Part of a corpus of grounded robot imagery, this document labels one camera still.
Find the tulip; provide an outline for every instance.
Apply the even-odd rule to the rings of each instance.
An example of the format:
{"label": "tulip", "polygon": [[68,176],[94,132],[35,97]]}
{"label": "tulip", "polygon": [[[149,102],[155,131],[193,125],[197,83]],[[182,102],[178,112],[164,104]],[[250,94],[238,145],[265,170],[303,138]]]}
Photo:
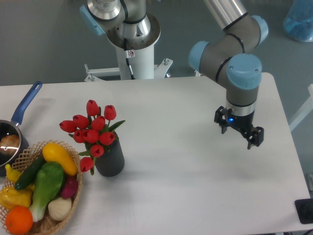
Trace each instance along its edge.
{"label": "tulip", "polygon": [[101,131],[106,124],[104,116],[98,116],[91,122],[91,128],[96,131]]}
{"label": "tulip", "polygon": [[89,116],[96,116],[100,113],[100,109],[99,109],[99,106],[97,105],[96,101],[94,100],[89,100],[87,102],[87,114]]}
{"label": "tulip", "polygon": [[83,138],[88,143],[96,143],[99,139],[99,132],[96,130],[85,130],[83,132]]}
{"label": "tulip", "polygon": [[81,160],[80,160],[80,170],[82,172],[86,172],[86,171],[89,171],[91,168],[93,168],[93,160],[89,157],[83,157]]}
{"label": "tulip", "polygon": [[70,120],[62,121],[59,125],[62,130],[69,133],[73,133],[74,131],[77,130],[77,126],[75,125],[75,123]]}
{"label": "tulip", "polygon": [[100,157],[103,153],[104,148],[99,144],[95,144],[90,148],[90,154],[95,158]]}
{"label": "tulip", "polygon": [[113,105],[107,105],[104,108],[104,116],[106,118],[106,120],[114,120],[114,118],[116,118],[116,111]]}
{"label": "tulip", "polygon": [[83,138],[83,130],[77,130],[74,132],[73,138],[77,143],[84,143],[85,140]]}
{"label": "tulip", "polygon": [[110,145],[115,140],[115,134],[113,132],[105,132],[100,135],[99,140],[103,145]]}
{"label": "tulip", "polygon": [[86,129],[89,125],[89,120],[83,115],[75,115],[73,117],[73,122],[79,129]]}

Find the wicker basket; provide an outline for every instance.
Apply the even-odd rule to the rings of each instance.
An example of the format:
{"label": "wicker basket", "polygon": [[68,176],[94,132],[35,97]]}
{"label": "wicker basket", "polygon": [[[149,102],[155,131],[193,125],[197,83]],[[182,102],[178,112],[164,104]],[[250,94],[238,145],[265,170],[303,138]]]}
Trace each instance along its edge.
{"label": "wicker basket", "polygon": [[[38,144],[34,144],[32,147],[29,147],[28,149],[24,150],[23,153],[19,155],[19,157],[12,164],[12,168],[23,172],[24,169],[26,169],[27,166],[29,166],[33,160],[37,159],[37,157],[40,155],[42,151],[42,148],[49,142],[58,143],[61,146],[63,146],[72,156],[72,158],[75,160],[75,163],[78,167],[78,172],[77,172],[78,190],[76,194],[72,197],[72,208],[63,221],[53,220],[49,216],[48,210],[46,209],[44,218],[38,222],[35,222],[31,230],[27,232],[25,235],[52,235],[52,234],[55,234],[57,231],[59,231],[71,218],[76,208],[80,191],[82,189],[82,184],[83,184],[82,172],[80,171],[80,167],[79,167],[80,158],[78,156],[78,153],[75,151],[75,149],[64,142],[58,142],[58,141],[46,142],[45,141],[45,142],[39,142]],[[2,188],[13,186],[13,185],[14,184],[6,178],[6,180],[4,181],[4,186]],[[0,207],[0,221],[3,224],[2,227],[9,233],[5,225],[5,218],[8,212],[9,211],[5,209],[4,207]]]}

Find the garlic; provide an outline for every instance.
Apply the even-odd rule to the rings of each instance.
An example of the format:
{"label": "garlic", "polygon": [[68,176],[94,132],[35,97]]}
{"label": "garlic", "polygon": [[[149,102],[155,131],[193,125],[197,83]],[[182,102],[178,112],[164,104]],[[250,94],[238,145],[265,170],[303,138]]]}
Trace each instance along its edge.
{"label": "garlic", "polygon": [[64,220],[71,208],[72,200],[70,198],[63,199],[62,197],[59,197],[51,201],[48,205],[50,217],[57,221]]}

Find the saucepan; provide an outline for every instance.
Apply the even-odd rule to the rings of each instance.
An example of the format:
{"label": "saucepan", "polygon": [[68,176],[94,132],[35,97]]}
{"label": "saucepan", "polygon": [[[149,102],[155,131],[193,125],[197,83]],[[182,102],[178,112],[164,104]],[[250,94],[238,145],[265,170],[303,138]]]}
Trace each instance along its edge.
{"label": "saucepan", "polygon": [[6,175],[5,165],[11,165],[19,154],[29,147],[18,125],[21,125],[26,108],[42,86],[40,81],[33,84],[16,108],[11,121],[0,120],[0,176]]}

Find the yellow bell pepper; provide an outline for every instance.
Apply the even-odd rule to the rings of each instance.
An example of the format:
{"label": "yellow bell pepper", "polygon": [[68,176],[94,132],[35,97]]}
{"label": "yellow bell pepper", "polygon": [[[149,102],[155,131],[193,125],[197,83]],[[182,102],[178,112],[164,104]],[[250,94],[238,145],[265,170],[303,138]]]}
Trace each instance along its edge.
{"label": "yellow bell pepper", "polygon": [[[6,164],[5,169],[6,169],[6,177],[8,178],[9,181],[15,184],[15,182],[18,180],[18,178],[20,177],[22,173],[19,172],[18,170],[12,169],[10,164]],[[30,184],[29,186],[27,186],[26,189],[31,190],[33,192],[35,189],[34,184]]]}
{"label": "yellow bell pepper", "polygon": [[29,208],[31,205],[32,192],[26,189],[16,190],[13,186],[0,190],[0,204],[7,210],[16,206]]}

